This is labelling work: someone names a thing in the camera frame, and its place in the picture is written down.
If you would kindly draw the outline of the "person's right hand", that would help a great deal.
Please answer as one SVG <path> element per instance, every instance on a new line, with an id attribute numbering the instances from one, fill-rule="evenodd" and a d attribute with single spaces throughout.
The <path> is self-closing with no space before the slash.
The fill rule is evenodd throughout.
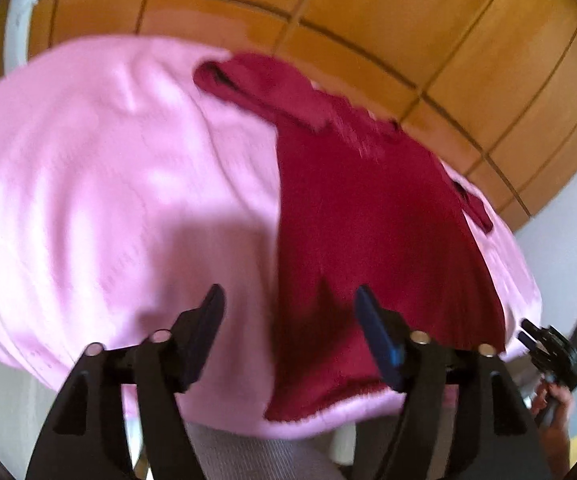
<path id="1" fill-rule="evenodd" d="M 543 412 L 548 405 L 547 397 L 555 400 L 555 410 L 549 426 L 540 429 L 540 440 L 554 479 L 563 479 L 571 469 L 571 439 L 569 421 L 574 411 L 574 397 L 566 386 L 542 380 L 531 400 L 531 414 Z"/>

